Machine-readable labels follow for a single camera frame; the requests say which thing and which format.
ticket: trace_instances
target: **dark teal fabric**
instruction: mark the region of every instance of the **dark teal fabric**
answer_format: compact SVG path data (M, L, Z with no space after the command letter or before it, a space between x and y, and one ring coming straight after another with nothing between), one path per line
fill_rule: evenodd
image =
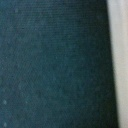
M0 0L0 128L117 128L104 0Z

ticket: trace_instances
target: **white surface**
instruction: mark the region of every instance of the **white surface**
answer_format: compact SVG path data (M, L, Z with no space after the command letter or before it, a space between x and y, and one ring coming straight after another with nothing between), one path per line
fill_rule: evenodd
M128 0L108 0L120 128L128 128Z

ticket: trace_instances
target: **textured cloth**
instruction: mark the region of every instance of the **textured cloth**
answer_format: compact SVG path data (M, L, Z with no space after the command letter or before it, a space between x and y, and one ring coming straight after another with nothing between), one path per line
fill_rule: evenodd
M105 0L0 0L0 128L117 128Z

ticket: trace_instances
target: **teal surface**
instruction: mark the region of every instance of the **teal surface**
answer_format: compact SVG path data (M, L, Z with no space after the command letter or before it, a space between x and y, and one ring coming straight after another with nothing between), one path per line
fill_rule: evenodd
M117 128L104 0L0 1L0 128Z

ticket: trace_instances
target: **fabric surface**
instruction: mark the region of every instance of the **fabric surface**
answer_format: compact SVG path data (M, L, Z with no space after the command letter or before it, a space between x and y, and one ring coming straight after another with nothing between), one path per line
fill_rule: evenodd
M117 128L104 0L0 0L0 128Z

